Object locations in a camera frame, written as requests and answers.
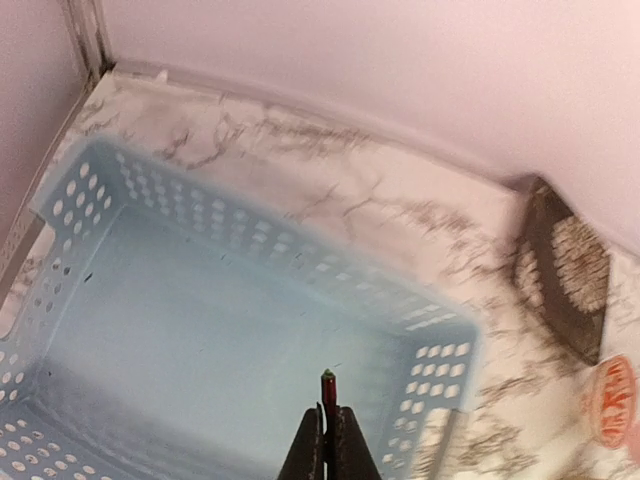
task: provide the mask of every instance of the perforated basket wall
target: perforated basket wall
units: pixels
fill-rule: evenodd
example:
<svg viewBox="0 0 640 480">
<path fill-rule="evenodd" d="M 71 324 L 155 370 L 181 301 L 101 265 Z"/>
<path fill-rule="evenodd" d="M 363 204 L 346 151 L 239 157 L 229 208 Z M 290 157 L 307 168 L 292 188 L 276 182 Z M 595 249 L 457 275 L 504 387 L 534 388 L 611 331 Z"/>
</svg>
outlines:
<svg viewBox="0 0 640 480">
<path fill-rule="evenodd" d="M 368 418 L 365 407 L 359 411 L 354 405 L 363 428 L 377 431 L 369 447 L 384 478 L 407 477 L 431 409 L 468 407 L 479 332 L 459 306 L 219 187 L 202 185 L 117 141 L 94 137 L 71 151 L 32 208 L 56 238 L 16 326 L 0 347 L 0 468 L 13 478 L 204 479 L 223 467 L 226 477 L 220 478 L 255 478 L 241 462 L 216 465 L 202 455 L 202 445 L 190 449 L 149 418 L 125 412 L 126 405 L 120 411 L 126 401 L 105 401 L 99 380 L 83 379 L 76 367 L 64 364 L 66 357 L 59 352 L 73 349 L 64 338 L 65 322 L 82 322 L 68 318 L 75 308 L 72 300 L 82 304 L 82 289 L 95 268 L 89 271 L 88 265 L 110 235 L 117 235 L 114 224 L 132 211 L 162 228 L 170 226 L 194 244 L 228 251 L 269 272 L 283 289 L 304 289 L 319 305 L 346 312 L 354 325 L 392 335 L 394 345 L 403 345 L 367 370 L 367 388 L 384 389 L 365 392 L 367 398 L 378 397 L 378 413 Z M 180 348 L 179 343 L 170 348 Z M 162 373 L 151 369 L 149 375 Z M 299 412 L 291 415 L 297 422 Z"/>
</svg>

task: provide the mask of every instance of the wall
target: wall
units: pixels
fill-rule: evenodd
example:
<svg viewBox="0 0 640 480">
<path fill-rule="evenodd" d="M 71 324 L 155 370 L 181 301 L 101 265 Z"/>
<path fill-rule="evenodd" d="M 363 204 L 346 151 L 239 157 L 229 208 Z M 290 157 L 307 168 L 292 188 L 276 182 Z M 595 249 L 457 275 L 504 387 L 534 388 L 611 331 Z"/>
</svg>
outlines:
<svg viewBox="0 0 640 480">
<path fill-rule="evenodd" d="M 0 0 L 0 242 L 82 82 L 57 2 Z"/>
<path fill-rule="evenodd" d="M 543 172 L 640 252 L 636 0 L 104 5 L 117 58 L 282 94 L 489 176 Z"/>
</svg>

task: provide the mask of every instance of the empty basket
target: empty basket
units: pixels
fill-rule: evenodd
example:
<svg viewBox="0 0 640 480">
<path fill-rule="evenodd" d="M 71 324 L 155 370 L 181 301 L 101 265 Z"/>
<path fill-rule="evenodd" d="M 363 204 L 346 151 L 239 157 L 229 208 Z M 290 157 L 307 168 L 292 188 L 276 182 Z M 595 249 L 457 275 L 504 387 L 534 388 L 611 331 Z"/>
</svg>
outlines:
<svg viewBox="0 0 640 480">
<path fill-rule="evenodd" d="M 325 368 L 387 479 L 468 408 L 458 306 L 217 186 L 92 137 L 31 209 L 55 241 L 0 341 L 12 478 L 274 478 Z"/>
</svg>

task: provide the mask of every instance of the white wall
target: white wall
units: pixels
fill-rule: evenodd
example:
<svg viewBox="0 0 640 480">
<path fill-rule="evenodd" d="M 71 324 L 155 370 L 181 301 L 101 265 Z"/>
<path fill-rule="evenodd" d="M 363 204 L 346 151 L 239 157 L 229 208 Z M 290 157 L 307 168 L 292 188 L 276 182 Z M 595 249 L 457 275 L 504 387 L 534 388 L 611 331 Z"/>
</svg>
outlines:
<svg viewBox="0 0 640 480">
<path fill-rule="evenodd" d="M 637 0 L 103 3 L 117 58 L 265 88 L 489 175 L 544 172 L 640 251 Z"/>
<path fill-rule="evenodd" d="M 56 1 L 0 0 L 0 243 L 82 85 Z"/>
</svg>

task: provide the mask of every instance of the basket bottom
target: basket bottom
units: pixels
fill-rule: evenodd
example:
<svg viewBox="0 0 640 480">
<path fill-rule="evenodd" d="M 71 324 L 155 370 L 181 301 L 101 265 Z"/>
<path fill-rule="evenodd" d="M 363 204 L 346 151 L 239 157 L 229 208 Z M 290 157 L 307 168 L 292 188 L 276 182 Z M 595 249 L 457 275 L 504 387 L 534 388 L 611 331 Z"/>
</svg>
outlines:
<svg viewBox="0 0 640 480">
<path fill-rule="evenodd" d="M 36 393 L 6 422 L 44 432 L 35 411 L 136 478 L 273 478 L 332 368 L 375 456 L 417 348 L 406 337 L 133 209 L 82 268 Z"/>
</svg>

